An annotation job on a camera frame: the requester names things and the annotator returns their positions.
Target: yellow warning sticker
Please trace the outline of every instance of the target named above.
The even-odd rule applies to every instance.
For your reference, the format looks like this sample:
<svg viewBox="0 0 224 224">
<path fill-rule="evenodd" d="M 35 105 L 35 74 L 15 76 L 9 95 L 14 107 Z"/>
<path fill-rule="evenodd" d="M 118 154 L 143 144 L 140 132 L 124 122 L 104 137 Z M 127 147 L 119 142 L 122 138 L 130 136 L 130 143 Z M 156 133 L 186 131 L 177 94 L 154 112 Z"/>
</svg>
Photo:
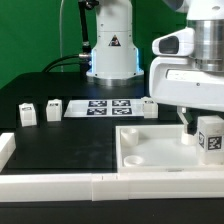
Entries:
<svg viewBox="0 0 224 224">
<path fill-rule="evenodd" d="M 111 47 L 120 47 L 121 46 L 121 44 L 120 44 L 116 35 L 113 36 L 109 46 L 111 46 Z"/>
</svg>

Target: green backdrop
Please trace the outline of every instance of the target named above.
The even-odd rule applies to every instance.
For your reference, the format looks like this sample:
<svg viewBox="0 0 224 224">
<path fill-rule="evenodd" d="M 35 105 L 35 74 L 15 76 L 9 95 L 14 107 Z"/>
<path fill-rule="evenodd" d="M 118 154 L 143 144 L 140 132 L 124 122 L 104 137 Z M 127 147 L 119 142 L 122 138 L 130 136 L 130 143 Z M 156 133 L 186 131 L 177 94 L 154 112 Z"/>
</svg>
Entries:
<svg viewBox="0 0 224 224">
<path fill-rule="evenodd" d="M 78 0 L 65 0 L 64 55 L 81 52 Z M 132 0 L 134 42 L 144 70 L 154 57 L 153 39 L 182 29 L 185 15 L 171 11 L 162 0 Z M 39 72 L 60 57 L 59 12 L 61 0 L 0 1 L 0 88 L 16 76 Z M 94 11 L 87 12 L 91 45 L 96 43 Z M 77 71 L 70 67 L 67 71 Z"/>
</svg>

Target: white cube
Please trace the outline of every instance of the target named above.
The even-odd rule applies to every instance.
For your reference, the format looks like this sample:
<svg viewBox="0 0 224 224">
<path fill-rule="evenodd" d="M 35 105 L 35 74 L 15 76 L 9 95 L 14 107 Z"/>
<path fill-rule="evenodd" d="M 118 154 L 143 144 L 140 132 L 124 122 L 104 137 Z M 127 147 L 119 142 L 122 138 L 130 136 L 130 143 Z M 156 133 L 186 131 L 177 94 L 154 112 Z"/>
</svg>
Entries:
<svg viewBox="0 0 224 224">
<path fill-rule="evenodd" d="M 198 118 L 197 152 L 204 164 L 224 163 L 224 120 L 219 116 Z"/>
<path fill-rule="evenodd" d="M 47 121 L 61 121 L 62 101 L 58 99 L 49 100 L 46 112 L 47 112 Z"/>
<path fill-rule="evenodd" d="M 149 97 L 143 97 L 141 100 L 144 118 L 158 118 L 158 104 Z"/>
<path fill-rule="evenodd" d="M 23 127 L 37 125 L 36 111 L 32 103 L 19 105 L 19 113 Z"/>
</svg>

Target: black table surface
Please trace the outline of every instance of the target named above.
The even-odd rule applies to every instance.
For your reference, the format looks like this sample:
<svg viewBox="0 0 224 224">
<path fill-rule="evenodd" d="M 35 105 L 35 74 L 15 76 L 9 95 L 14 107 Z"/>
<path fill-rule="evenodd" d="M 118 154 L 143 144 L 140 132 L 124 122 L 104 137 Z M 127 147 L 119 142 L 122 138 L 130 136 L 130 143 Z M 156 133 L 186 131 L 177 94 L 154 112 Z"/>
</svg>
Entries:
<svg viewBox="0 0 224 224">
<path fill-rule="evenodd" d="M 159 119 L 46 120 L 50 99 L 139 99 L 143 82 L 125 87 L 86 83 L 78 73 L 27 73 L 0 90 L 0 134 L 14 132 L 16 150 L 1 175 L 116 172 L 115 127 L 179 123 L 176 109 L 160 106 Z M 33 103 L 38 125 L 22 127 L 18 105 Z M 0 223 L 223 223 L 224 199 L 0 203 Z"/>
</svg>

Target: white tray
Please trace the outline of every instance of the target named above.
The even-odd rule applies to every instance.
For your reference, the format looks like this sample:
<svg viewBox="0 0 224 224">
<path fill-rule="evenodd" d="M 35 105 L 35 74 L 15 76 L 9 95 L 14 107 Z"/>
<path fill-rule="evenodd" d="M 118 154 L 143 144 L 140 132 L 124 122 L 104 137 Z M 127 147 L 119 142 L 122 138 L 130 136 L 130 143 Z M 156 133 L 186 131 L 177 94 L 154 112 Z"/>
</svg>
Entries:
<svg viewBox="0 0 224 224">
<path fill-rule="evenodd" d="M 183 125 L 116 127 L 118 172 L 224 170 L 223 165 L 200 163 L 196 145 L 186 146 L 181 143 L 183 127 Z M 125 136 L 132 142 L 130 145 L 125 144 L 123 133 L 131 133 L 130 136 L 128 134 Z"/>
</svg>

